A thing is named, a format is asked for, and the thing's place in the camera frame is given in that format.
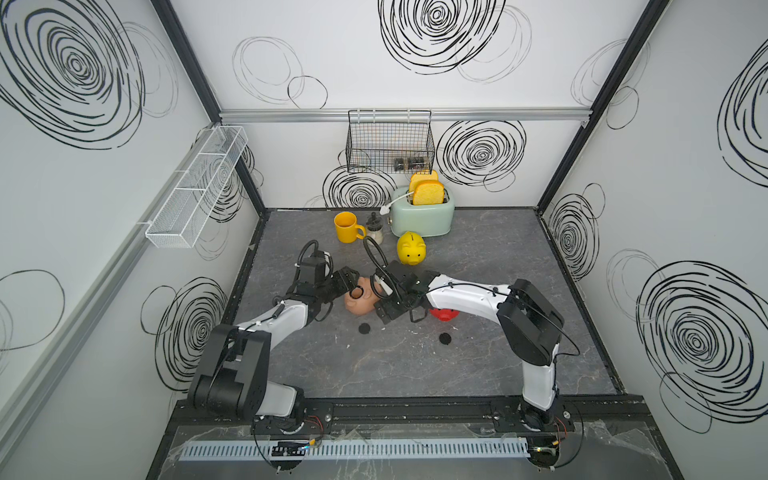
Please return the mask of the pink piggy bank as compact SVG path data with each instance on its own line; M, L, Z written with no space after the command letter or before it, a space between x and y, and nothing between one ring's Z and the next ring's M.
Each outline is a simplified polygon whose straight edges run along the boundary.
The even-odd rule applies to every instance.
M362 316L375 310L375 304L378 303L384 295L376 279L370 277L360 277L357 286L364 288L365 293L360 299L353 300L349 294L344 296L344 306L353 315Z

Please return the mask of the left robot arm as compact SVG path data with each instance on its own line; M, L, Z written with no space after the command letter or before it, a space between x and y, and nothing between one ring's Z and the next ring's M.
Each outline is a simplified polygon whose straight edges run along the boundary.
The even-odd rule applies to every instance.
M316 320L325 304L358 287L360 274L334 270L328 255L296 264L293 283L265 313L214 328L188 388L190 407L221 418L290 418L302 393L268 379L271 350Z

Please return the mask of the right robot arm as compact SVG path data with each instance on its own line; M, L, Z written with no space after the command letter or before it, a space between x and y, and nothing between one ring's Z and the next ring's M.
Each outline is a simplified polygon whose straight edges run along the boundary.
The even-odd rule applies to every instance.
M372 284L379 297L375 311L383 320L422 307L466 313L498 324L522 362L522 423L531 431L543 431L555 422L556 357L564 336L564 318L530 281L482 284L435 271L416 273L393 262L375 270Z

